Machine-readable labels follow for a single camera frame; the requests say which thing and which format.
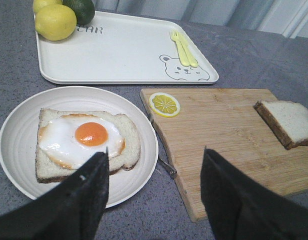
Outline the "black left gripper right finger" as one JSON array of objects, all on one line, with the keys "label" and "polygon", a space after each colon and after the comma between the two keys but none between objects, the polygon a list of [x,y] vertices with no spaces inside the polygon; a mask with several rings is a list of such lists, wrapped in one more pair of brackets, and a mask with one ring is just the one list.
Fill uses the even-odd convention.
[{"label": "black left gripper right finger", "polygon": [[200,191],[217,240],[308,240],[307,208],[263,187],[208,148]]}]

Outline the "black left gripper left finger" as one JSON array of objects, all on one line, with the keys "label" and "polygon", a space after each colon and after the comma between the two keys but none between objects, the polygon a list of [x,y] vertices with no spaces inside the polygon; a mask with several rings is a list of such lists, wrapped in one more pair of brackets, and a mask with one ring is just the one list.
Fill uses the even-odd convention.
[{"label": "black left gripper left finger", "polygon": [[108,195],[108,155],[97,152],[49,192],[0,216],[0,240],[92,240]]}]

